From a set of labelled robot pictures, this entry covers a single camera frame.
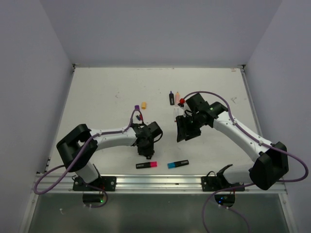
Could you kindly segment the red pen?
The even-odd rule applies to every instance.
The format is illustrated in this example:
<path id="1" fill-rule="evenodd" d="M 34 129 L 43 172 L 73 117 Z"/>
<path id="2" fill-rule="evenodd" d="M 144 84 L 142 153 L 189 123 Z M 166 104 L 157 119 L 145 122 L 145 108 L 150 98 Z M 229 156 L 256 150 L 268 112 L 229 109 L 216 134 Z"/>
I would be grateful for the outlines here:
<path id="1" fill-rule="evenodd" d="M 173 119 L 174 119 L 174 122 L 176 122 L 176 109 L 175 108 L 173 110 Z"/>

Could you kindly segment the pink black highlighter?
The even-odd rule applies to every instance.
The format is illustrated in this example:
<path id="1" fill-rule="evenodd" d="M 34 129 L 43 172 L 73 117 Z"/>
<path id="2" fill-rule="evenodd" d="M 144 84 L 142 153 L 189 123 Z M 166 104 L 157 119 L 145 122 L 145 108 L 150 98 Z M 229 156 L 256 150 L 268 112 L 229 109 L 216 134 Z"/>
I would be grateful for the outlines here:
<path id="1" fill-rule="evenodd" d="M 157 167 L 157 162 L 145 162 L 136 164 L 136 169 Z"/>

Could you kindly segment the orange pink highlighter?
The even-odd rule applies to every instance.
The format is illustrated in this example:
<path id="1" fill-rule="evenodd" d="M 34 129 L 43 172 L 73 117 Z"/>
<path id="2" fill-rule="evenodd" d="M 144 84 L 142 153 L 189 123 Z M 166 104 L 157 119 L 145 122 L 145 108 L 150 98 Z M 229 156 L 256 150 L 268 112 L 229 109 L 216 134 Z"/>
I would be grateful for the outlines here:
<path id="1" fill-rule="evenodd" d="M 175 105 L 178 105 L 179 102 L 180 102 L 180 94 L 179 94 L 179 92 L 176 92 L 174 100 L 175 100 Z"/>

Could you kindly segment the purple black highlighter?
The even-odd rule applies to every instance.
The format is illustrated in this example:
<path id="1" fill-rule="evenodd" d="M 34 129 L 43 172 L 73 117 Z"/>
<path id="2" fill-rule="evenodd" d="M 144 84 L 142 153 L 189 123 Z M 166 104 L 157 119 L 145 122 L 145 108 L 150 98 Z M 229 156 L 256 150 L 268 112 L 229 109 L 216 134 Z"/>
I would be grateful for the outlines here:
<path id="1" fill-rule="evenodd" d="M 171 91 L 170 93 L 169 93 L 169 100 L 170 100 L 170 105 L 174 105 L 174 94 L 173 94 L 173 92 Z"/>

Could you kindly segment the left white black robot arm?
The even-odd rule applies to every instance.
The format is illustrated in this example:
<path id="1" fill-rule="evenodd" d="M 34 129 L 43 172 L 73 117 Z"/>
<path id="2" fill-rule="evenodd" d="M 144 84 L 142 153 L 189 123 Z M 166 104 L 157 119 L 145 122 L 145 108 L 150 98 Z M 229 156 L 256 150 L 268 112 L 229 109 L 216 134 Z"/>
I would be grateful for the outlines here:
<path id="1" fill-rule="evenodd" d="M 118 146 L 137 147 L 139 155 L 151 159 L 154 144 L 162 136 L 163 131 L 155 121 L 148 125 L 130 123 L 114 130 L 94 130 L 79 124 L 56 144 L 56 148 L 66 170 L 76 173 L 84 185 L 94 191 L 101 185 L 99 172 L 90 162 L 96 151 Z"/>

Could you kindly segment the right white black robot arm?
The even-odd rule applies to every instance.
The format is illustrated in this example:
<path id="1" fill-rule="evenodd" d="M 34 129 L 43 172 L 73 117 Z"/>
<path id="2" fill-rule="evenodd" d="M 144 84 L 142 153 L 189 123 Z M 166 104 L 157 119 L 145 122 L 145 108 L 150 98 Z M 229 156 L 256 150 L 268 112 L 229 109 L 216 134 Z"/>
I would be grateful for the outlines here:
<path id="1" fill-rule="evenodd" d="M 187 100 L 180 99 L 178 106 L 184 111 L 176 117 L 178 142 L 200 136 L 201 128 L 209 126 L 231 139 L 252 161 L 249 165 L 226 165 L 213 177 L 207 177 L 208 185 L 226 191 L 240 183 L 253 183 L 268 190 L 289 171 L 286 146 L 272 143 L 244 127 L 226 105 L 209 104 L 196 93 Z"/>

